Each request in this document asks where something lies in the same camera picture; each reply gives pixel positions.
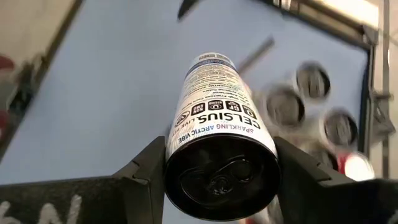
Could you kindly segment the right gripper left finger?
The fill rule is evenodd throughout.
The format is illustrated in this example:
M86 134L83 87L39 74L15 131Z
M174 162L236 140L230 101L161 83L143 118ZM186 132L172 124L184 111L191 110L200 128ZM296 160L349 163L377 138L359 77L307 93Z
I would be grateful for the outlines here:
M121 181L128 224L162 224L165 137L158 136L113 177Z

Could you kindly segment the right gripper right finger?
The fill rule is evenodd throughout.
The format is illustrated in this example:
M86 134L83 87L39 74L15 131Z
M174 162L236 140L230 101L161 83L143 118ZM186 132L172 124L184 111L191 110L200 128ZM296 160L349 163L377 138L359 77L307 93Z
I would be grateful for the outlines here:
M286 223L318 223L318 187L331 180L320 161L282 137L274 138L282 170L279 203Z

